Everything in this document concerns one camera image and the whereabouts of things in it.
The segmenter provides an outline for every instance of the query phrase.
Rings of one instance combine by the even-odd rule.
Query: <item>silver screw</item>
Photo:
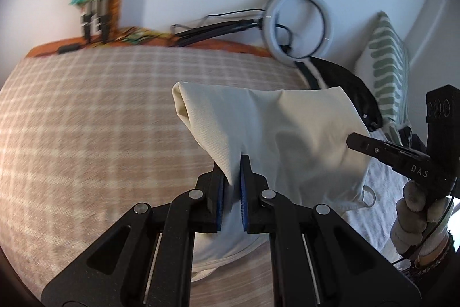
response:
[[[331,209],[329,208],[329,206],[327,206],[325,204],[318,204],[317,205],[317,212],[320,215],[327,215],[329,212],[331,212]]]
[[[200,199],[203,197],[203,192],[199,189],[194,189],[189,192],[189,197],[192,199]]]
[[[265,199],[273,199],[277,196],[277,194],[273,190],[266,189],[262,191],[262,196]]]
[[[135,213],[146,213],[149,210],[149,206],[145,203],[138,203],[134,206]]]

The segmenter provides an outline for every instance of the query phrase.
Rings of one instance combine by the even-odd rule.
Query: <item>striped pillow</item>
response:
[[[402,145],[399,130],[409,123],[409,56],[385,12],[355,65],[355,74],[375,96],[389,141]]]

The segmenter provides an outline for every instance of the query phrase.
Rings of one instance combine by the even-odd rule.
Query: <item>cream cloth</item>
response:
[[[341,88],[256,91],[184,82],[172,94],[178,116],[229,182],[220,233],[195,236],[194,272],[236,260],[267,238],[243,232],[242,154],[271,189],[296,204],[325,203],[339,214],[369,206],[364,191],[373,191],[363,183],[369,157],[346,146],[350,133],[369,133]]]

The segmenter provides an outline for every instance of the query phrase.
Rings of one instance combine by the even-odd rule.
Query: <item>gloved hand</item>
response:
[[[449,198],[442,198],[424,210],[425,193],[414,181],[409,181],[404,186],[402,194],[404,198],[396,203],[397,218],[390,233],[399,254],[405,253],[412,245],[420,244],[423,231],[427,230],[429,233],[434,228],[450,203]],[[441,245],[447,244],[447,222],[452,214],[452,209],[453,207],[450,208],[438,228],[423,244],[419,253],[420,258],[435,259],[444,249]]]

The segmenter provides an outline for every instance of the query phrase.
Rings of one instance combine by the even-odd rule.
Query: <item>bed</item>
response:
[[[307,89],[294,68],[238,49],[41,49],[19,63],[0,92],[0,245],[36,296],[134,204],[168,203],[212,169],[175,113],[176,82]],[[389,232],[406,179],[372,163],[376,204],[344,218],[394,260]],[[267,244],[192,284],[193,306],[271,301]]]

